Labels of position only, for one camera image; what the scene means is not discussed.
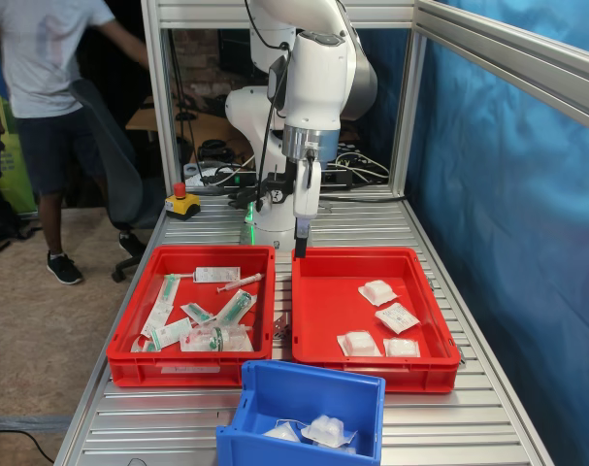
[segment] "man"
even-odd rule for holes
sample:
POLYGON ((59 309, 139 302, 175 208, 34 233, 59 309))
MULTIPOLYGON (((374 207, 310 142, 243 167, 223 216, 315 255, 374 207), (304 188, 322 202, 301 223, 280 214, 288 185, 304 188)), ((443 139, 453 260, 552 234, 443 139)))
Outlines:
MULTIPOLYGON (((61 246, 61 201, 71 154, 100 186, 106 179, 82 105, 70 94, 80 77, 75 52, 84 30, 95 27, 131 59, 148 68, 147 49, 116 20, 104 0, 0 0, 3 74, 22 154, 49 247, 49 271, 64 284, 82 274, 61 246)), ((4 132, 0 121, 0 131, 4 132)), ((129 232, 120 245, 131 254, 144 248, 129 232)))

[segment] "red plastic crate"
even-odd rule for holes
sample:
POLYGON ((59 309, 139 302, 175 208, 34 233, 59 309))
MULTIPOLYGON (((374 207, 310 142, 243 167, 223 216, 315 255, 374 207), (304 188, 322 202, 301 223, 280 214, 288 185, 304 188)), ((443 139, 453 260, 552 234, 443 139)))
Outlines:
POLYGON ((460 364, 417 254, 407 248, 308 248, 306 258, 293 258, 292 357, 383 377, 388 392, 449 392, 460 364), (373 280, 389 283, 399 297, 372 305, 358 288, 373 280), (421 322, 400 335, 375 316, 396 302, 421 322), (421 357, 344 356, 337 336, 355 330, 370 332, 382 354, 385 338, 416 340, 421 357))
MULTIPOLYGON (((216 292, 221 283, 182 279, 167 323, 187 317, 180 305, 197 303, 216 314, 237 291, 216 292)), ((270 359, 273 353, 275 307, 275 250, 271 247, 156 248, 107 348, 113 382, 120 386, 240 386, 245 361, 270 359), (197 267, 240 267, 241 277, 264 274, 262 281, 243 290, 257 295, 257 303, 240 323, 252 327, 253 352, 185 352, 175 343, 161 352, 130 352, 147 320, 167 274, 189 274, 197 267)))

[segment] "red button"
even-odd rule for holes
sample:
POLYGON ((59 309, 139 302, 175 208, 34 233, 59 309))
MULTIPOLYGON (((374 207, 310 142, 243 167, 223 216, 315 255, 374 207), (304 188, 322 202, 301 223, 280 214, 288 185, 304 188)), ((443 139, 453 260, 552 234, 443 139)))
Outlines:
POLYGON ((186 185, 184 183, 175 183, 174 184, 174 195, 178 199, 183 199, 186 197, 186 185))

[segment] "black shoe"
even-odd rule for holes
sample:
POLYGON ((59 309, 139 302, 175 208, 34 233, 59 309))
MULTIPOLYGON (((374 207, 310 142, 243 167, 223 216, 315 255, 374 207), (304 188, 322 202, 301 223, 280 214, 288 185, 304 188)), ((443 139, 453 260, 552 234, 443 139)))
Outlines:
POLYGON ((76 284, 82 282, 82 273, 74 265, 74 260, 70 260, 67 254, 50 259, 49 251, 49 265, 47 269, 54 273, 60 283, 76 284))
POLYGON ((146 251, 146 245, 141 243, 139 238, 132 233, 124 233, 124 235, 127 236, 122 238, 121 233, 119 233, 119 246, 133 257, 143 255, 146 251))

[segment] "blue bin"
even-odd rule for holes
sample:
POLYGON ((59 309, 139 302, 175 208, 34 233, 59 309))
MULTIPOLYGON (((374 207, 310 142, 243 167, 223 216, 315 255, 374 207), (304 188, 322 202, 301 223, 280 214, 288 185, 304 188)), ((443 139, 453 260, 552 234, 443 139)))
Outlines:
POLYGON ((243 393, 232 424, 216 427, 219 466, 380 464, 384 379, 279 361, 243 365, 243 393), (344 422, 357 454, 265 437, 279 419, 305 424, 320 415, 344 422))

